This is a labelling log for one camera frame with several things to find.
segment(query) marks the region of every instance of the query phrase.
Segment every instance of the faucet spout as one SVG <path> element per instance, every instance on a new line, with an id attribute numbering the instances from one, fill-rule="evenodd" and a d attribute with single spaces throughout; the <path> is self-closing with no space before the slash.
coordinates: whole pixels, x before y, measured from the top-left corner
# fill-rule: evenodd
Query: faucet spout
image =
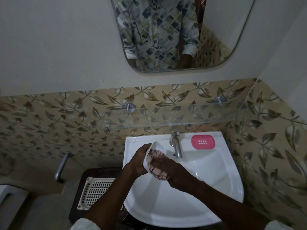
<path id="1" fill-rule="evenodd" d="M 179 142 L 179 139 L 177 137 L 179 134 L 180 134 L 180 131 L 175 132 L 175 131 L 172 130 L 171 131 L 171 139 L 169 140 L 169 144 L 171 146 L 173 146 L 174 149 L 175 149 L 176 158 L 182 158 L 180 142 Z"/>

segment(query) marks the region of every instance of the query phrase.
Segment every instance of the shirt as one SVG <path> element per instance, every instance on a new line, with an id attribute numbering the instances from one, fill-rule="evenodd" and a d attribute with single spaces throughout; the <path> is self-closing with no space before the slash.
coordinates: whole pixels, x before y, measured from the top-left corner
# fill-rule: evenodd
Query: shirt
<path id="1" fill-rule="evenodd" d="M 144 72 L 174 69 L 183 54 L 195 57 L 198 24 L 194 0 L 113 0 L 123 47 Z"/>
<path id="2" fill-rule="evenodd" d="M 70 230 L 100 230 L 100 228 L 88 219 L 79 219 Z M 293 230 L 293 228 L 274 220 L 269 222 L 264 230 Z"/>

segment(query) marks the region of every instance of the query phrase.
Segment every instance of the glass shelf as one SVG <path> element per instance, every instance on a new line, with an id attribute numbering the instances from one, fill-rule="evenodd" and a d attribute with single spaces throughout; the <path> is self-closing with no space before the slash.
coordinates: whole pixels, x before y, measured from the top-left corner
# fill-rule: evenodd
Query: glass shelf
<path id="1" fill-rule="evenodd" d="M 191 104 L 136 108 L 133 112 L 115 110 L 105 116 L 101 128 L 128 129 L 136 127 L 166 127 L 187 124 L 210 124 L 252 119 L 247 105 L 242 102 Z"/>

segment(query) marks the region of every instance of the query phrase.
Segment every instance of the person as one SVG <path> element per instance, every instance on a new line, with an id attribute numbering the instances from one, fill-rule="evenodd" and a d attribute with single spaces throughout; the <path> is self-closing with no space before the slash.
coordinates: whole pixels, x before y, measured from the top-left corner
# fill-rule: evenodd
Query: person
<path id="1" fill-rule="evenodd" d="M 198 25 L 194 0 L 114 0 L 130 65 L 144 72 L 192 67 Z M 184 45 L 179 55 L 180 34 Z"/>
<path id="2" fill-rule="evenodd" d="M 71 230 L 114 229 L 123 202 L 134 181 L 147 173 L 143 161 L 151 143 L 140 147 L 131 161 L 125 165 L 119 177 L 105 194 L 79 219 Z M 271 221 L 244 204 L 220 193 L 205 182 L 191 175 L 181 164 L 167 157 L 156 158 L 152 165 L 169 175 L 168 183 L 172 188 L 193 195 L 215 213 L 230 229 L 282 230 L 292 229 L 278 221 Z"/>

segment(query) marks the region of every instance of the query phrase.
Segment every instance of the white ceramic sink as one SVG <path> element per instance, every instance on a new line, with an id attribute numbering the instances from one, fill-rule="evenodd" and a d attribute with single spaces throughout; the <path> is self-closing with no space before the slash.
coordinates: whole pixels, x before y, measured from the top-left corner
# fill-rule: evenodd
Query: white ceramic sink
<path id="1" fill-rule="evenodd" d="M 212 135 L 215 148 L 194 149 L 191 144 L 193 135 Z M 221 132 L 181 133 L 182 159 L 173 156 L 174 148 L 170 146 L 169 139 L 170 134 L 127 137 L 123 166 L 143 144 L 158 141 L 165 147 L 167 157 L 181 163 L 191 174 L 218 191 L 243 202 L 242 181 Z M 220 222 L 195 197 L 171 188 L 167 181 L 158 180 L 151 174 L 136 179 L 124 205 L 136 219 L 160 227 L 191 228 Z"/>

